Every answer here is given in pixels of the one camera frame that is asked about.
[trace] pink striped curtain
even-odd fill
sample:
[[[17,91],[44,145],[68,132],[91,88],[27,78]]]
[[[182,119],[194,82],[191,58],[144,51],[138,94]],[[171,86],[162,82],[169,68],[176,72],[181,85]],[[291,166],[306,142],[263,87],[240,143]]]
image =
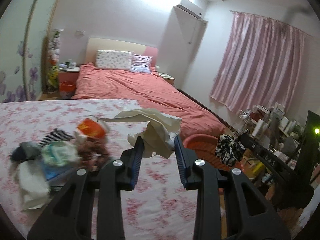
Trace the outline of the pink striped curtain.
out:
[[[276,20],[234,13],[230,39],[211,97],[234,113],[253,105],[289,107],[305,34]]]

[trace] floral pillow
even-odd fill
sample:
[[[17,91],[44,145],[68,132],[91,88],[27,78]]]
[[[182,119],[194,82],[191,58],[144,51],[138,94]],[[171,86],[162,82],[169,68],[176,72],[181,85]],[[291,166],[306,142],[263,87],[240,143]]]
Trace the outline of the floral pillow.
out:
[[[132,72],[151,73],[150,66],[152,57],[133,54],[132,56]]]
[[[97,50],[96,67],[102,69],[130,70],[132,53],[118,50]]]

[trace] floral tablecloth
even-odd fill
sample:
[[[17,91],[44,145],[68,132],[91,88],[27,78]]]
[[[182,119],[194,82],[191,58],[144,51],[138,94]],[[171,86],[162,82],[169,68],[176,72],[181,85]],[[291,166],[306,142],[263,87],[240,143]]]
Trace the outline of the floral tablecloth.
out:
[[[40,210],[21,211],[18,184],[12,176],[9,154],[19,143],[41,139],[54,128],[73,134],[88,115],[114,117],[122,110],[141,108],[135,100],[57,100],[0,104],[0,204],[15,227],[27,236]],[[146,123],[110,123],[106,144],[119,158],[130,149],[128,134],[145,129]],[[196,191],[186,191],[179,177],[175,155],[143,159],[138,183],[132,192],[121,192],[124,232],[128,240],[188,240],[193,237]],[[96,219],[92,219],[95,238]]]

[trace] silver screw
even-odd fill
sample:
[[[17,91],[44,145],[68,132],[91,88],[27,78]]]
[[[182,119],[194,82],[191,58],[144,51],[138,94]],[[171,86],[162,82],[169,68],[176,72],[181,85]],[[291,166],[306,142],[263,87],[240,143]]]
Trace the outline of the silver screw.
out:
[[[205,164],[204,160],[201,160],[201,159],[196,160],[196,165],[203,166],[204,164]]]
[[[233,173],[234,175],[240,175],[240,174],[241,174],[241,169],[234,168],[234,169],[232,169],[232,173]]]
[[[84,175],[84,174],[86,174],[85,169],[79,169],[79,170],[77,170],[77,175],[82,176],[82,175]]]
[[[123,161],[121,161],[121,160],[115,160],[114,162],[113,162],[113,166],[116,166],[116,167],[119,167],[119,166],[121,166],[123,164]]]

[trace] air conditioner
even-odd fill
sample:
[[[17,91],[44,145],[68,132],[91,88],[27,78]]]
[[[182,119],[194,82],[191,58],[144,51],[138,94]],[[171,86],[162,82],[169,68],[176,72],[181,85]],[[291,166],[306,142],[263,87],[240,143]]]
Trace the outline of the air conditioner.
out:
[[[203,19],[204,17],[204,10],[196,6],[194,3],[190,2],[189,0],[181,0],[181,2],[177,5],[177,7],[188,12],[189,14],[193,15],[198,19]]]

